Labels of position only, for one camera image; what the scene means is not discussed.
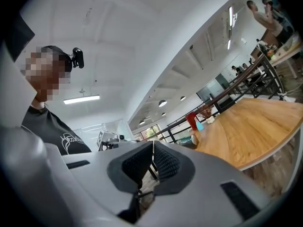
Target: tiled floor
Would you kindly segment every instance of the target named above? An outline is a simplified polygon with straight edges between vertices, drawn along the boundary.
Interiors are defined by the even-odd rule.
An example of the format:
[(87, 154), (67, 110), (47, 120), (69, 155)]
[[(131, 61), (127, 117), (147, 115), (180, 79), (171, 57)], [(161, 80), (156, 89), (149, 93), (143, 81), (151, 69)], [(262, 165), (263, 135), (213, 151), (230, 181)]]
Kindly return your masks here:
[[(303, 76), (298, 73), (298, 78), (294, 79), (287, 64), (281, 64), (277, 67), (278, 75), (282, 75), (281, 82), (285, 88), (285, 91), (291, 91), (289, 96), (295, 97), (296, 102), (303, 103)], [(274, 199), (281, 195), (283, 185), (286, 181), (287, 172), (290, 170), (292, 163), (292, 155), (294, 151), (294, 139), (292, 139), (287, 145), (285, 145), (276, 154), (263, 161), (262, 163), (247, 169), (244, 172), (245, 175), (253, 179), (261, 188), (263, 188), (269, 196)], [(299, 167), (298, 173), (302, 171), (302, 162)], [(159, 184), (159, 181), (155, 181), (149, 172), (146, 173), (143, 179), (142, 192), (152, 191), (153, 188)], [(147, 195), (141, 199), (142, 213), (148, 209), (152, 204), (153, 195)]]

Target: black t-shirt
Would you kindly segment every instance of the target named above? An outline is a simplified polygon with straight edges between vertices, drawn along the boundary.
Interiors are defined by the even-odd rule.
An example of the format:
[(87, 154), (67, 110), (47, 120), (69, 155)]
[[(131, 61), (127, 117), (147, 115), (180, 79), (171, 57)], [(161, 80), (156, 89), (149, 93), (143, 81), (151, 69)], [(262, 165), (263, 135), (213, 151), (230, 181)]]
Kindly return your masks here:
[(91, 152), (83, 140), (46, 107), (35, 109), (30, 106), (22, 125), (45, 143), (56, 145), (61, 155)]

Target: black metal railing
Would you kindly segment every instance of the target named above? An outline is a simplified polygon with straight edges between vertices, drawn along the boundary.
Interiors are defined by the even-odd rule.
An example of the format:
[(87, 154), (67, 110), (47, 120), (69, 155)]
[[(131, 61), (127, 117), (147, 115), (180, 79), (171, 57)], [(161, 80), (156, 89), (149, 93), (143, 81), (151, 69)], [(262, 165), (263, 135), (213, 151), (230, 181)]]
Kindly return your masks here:
[[(264, 70), (262, 73), (257, 72), (256, 70), (260, 65), (263, 65)], [(244, 89), (237, 89), (239, 87), (239, 84), (245, 82), (246, 85)], [(238, 92), (239, 96), (233, 99), (230, 103), (224, 105), (224, 107), (220, 107), (219, 101), (223, 99), (225, 96), (230, 96), (231, 94), (236, 94)], [(241, 73), (238, 77), (236, 77), (234, 80), (230, 82), (230, 86), (226, 88), (220, 95), (214, 97), (211, 96), (211, 100), (207, 102), (207, 105), (212, 106), (214, 105), (217, 108), (217, 112), (213, 114), (213, 116), (216, 116), (219, 113), (224, 112), (227, 110), (232, 104), (234, 104), (237, 100), (239, 100), (242, 96), (245, 94), (251, 94), (254, 96), (254, 98), (259, 97), (260, 95), (267, 95), (268, 99), (271, 99), (273, 96), (278, 96), (278, 93), (283, 93), (283, 86), (279, 79), (279, 76), (276, 73), (276, 70), (271, 66), (268, 59), (262, 54), (254, 64), (250, 65), (243, 73)], [(190, 112), (194, 112), (196, 114), (199, 113), (199, 108), (204, 105), (205, 103), (199, 105), (198, 107), (194, 108)], [(159, 140), (167, 139), (171, 137), (172, 141), (169, 143), (176, 143), (177, 140), (175, 139), (174, 135), (179, 134), (185, 130), (190, 129), (191, 127), (187, 127), (185, 129), (182, 129), (176, 133), (172, 133), (171, 130), (182, 123), (186, 121), (186, 115), (180, 117), (178, 120), (176, 120), (173, 123), (170, 123), (167, 128), (159, 131), (158, 133), (146, 138), (145, 140), (152, 139), (160, 134), (163, 134), (167, 132), (169, 136), (162, 136), (159, 138)]]

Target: white ceiling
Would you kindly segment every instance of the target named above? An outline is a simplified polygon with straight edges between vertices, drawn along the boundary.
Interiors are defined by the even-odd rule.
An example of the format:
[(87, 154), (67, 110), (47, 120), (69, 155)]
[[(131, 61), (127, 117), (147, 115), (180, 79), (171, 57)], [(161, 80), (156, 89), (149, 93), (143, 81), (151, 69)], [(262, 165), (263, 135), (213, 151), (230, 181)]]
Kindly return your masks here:
[[(233, 3), (234, 13), (244, 7), (242, 2)], [(238, 14), (235, 27), (233, 28), (232, 40), (238, 36), (241, 30), (241, 12)], [(228, 35), (227, 25), (229, 23), (228, 7), (219, 16), (213, 19), (209, 28), (193, 43), (193, 48), (187, 50), (174, 65), (172, 70), (168, 71), (162, 82), (156, 87), (155, 91), (148, 98), (147, 102), (141, 107), (135, 117), (129, 123), (131, 130), (140, 128), (139, 121), (145, 120), (146, 124), (155, 122), (162, 118), (163, 112), (169, 113), (176, 108), (181, 101), (175, 100), (178, 91), (187, 84), (197, 73), (203, 70), (207, 65), (220, 57), (221, 53), (227, 51)], [(159, 108), (160, 100), (167, 100), (168, 103)]]
[[(36, 35), (27, 45), (26, 52), (34, 51), (36, 46), (52, 44), (66, 53), (79, 47), (84, 55), (85, 67), (73, 69), (70, 83), (62, 85), (58, 95), (48, 102), (49, 108), (63, 119), (105, 109), (123, 109), (121, 95), (135, 73), (132, 58), (136, 43), (170, 1), (29, 1), (21, 15)], [(24, 57), (24, 54), (20, 56), (17, 63), (23, 64)], [(173, 81), (171, 78), (163, 83), (170, 82), (168, 85), (172, 86)], [(81, 88), (86, 96), (100, 94), (101, 100), (64, 105), (63, 99), (81, 96)], [(167, 97), (171, 92), (173, 90), (159, 91), (157, 97)]]

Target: potted plant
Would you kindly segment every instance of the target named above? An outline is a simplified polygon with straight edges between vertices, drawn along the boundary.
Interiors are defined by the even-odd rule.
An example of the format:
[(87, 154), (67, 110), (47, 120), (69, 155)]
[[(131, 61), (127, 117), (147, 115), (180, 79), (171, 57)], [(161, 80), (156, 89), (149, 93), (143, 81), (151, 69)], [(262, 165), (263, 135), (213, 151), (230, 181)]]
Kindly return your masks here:
[(212, 116), (212, 109), (209, 105), (203, 105), (200, 108), (199, 112), (206, 119), (207, 123), (213, 123), (214, 122), (214, 117)]

